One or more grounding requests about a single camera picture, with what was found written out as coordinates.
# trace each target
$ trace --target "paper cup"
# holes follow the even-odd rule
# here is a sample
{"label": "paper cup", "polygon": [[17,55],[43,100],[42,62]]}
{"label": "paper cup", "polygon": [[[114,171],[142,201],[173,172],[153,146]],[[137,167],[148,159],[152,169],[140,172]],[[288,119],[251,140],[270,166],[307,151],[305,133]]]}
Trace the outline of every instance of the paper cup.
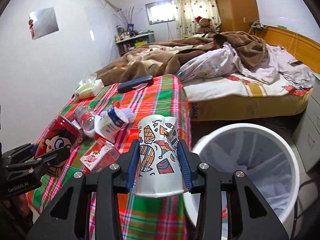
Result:
{"label": "paper cup", "polygon": [[133,194],[157,198],[187,192],[176,153],[177,118],[150,115],[138,123],[138,129],[140,161]]}

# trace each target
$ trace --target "shelf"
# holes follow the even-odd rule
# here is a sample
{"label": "shelf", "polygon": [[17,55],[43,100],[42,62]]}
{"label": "shelf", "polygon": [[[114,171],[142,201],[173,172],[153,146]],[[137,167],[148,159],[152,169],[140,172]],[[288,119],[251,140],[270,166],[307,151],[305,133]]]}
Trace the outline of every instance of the shelf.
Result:
{"label": "shelf", "polygon": [[137,36],[135,36],[135,37],[128,38],[128,39],[126,39],[126,40],[117,41],[116,44],[124,43],[124,42],[127,42],[127,41],[132,41],[132,40],[135,40],[135,39],[139,39],[139,38],[146,37],[146,36],[149,36],[149,35],[154,35],[154,34],[155,34],[154,32],[150,32],[150,33],[145,33],[145,34],[137,35]]}

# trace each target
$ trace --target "santa hat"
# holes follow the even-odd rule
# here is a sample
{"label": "santa hat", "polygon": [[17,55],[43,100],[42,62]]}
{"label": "santa hat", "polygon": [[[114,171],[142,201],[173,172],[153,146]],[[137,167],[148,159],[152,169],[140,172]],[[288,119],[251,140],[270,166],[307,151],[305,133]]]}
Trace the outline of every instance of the santa hat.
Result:
{"label": "santa hat", "polygon": [[201,16],[198,16],[197,18],[195,18],[195,20],[196,20],[197,22],[199,22],[201,19],[202,19]]}

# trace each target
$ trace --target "wall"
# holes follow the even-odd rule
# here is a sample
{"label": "wall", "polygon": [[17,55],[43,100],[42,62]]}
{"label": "wall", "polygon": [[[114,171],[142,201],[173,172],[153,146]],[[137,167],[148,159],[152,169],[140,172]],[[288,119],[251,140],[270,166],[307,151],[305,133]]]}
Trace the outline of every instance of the wall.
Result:
{"label": "wall", "polygon": [[[29,12],[49,7],[55,9],[59,31],[33,41]],[[10,1],[0,17],[4,151],[36,142],[71,99],[83,75],[119,56],[113,12],[99,0]]]}
{"label": "wall", "polygon": [[[145,4],[158,2],[162,0],[115,0],[116,5],[122,9],[129,9],[130,6],[135,6],[135,12],[138,12],[141,8],[142,10],[135,17],[133,24],[134,28],[138,31],[145,32],[148,29],[155,32],[155,39],[157,42],[168,40],[168,26],[166,23],[159,23],[155,25],[149,25],[148,15],[146,11]],[[173,38],[170,36],[170,40],[177,39],[177,27],[176,22],[169,22],[169,28],[171,30]]]}
{"label": "wall", "polygon": [[260,22],[286,26],[320,42],[320,28],[303,0],[257,0]]}

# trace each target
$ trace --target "table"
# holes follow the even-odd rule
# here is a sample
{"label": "table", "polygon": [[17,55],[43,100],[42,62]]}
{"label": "table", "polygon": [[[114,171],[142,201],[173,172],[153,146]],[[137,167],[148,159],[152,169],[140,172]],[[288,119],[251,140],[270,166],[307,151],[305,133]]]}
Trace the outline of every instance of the table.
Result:
{"label": "table", "polygon": [[[118,93],[118,85],[113,84],[105,87],[94,98],[83,100],[73,98],[60,114],[66,116],[79,105],[89,105],[97,114],[100,114],[113,101],[117,100],[122,107],[131,108],[137,115],[134,123],[127,125],[115,137],[114,145],[119,149],[120,153],[129,150],[133,139],[139,139],[138,122],[151,114],[177,117],[180,139],[185,139],[190,148],[189,104],[182,84],[176,76],[156,77],[153,85],[141,91],[133,90],[124,94]],[[42,186],[27,194],[28,202],[39,213],[43,211],[63,184],[76,171],[89,172],[80,162],[80,158],[93,143],[94,139],[92,138],[84,140],[81,145],[71,152],[70,158],[59,178],[55,179],[45,175],[41,179]],[[132,194],[133,190],[128,195],[118,194],[119,214],[124,239],[186,240],[188,238],[182,195],[157,199],[141,198],[135,197]],[[93,193],[89,223],[89,239],[92,240],[94,239],[95,229],[95,198],[96,193]]]}

